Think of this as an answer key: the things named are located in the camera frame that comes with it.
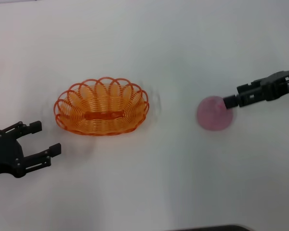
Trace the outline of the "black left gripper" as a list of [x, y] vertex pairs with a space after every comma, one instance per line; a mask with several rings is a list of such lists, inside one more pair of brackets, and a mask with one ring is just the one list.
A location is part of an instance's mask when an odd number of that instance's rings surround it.
[[51, 159], [61, 154], [61, 144], [50, 146], [40, 153], [24, 157], [18, 138], [42, 131], [42, 123], [35, 121], [29, 125], [18, 122], [0, 130], [0, 174], [7, 173], [15, 178], [51, 166]]

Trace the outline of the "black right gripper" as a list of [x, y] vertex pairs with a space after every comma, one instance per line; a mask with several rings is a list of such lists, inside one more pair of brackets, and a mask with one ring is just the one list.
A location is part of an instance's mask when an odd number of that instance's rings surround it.
[[223, 98], [227, 109], [245, 107], [261, 101], [273, 101], [289, 94], [289, 71], [279, 71], [268, 77], [255, 80], [261, 90], [253, 90], [252, 84], [238, 86], [237, 95]]

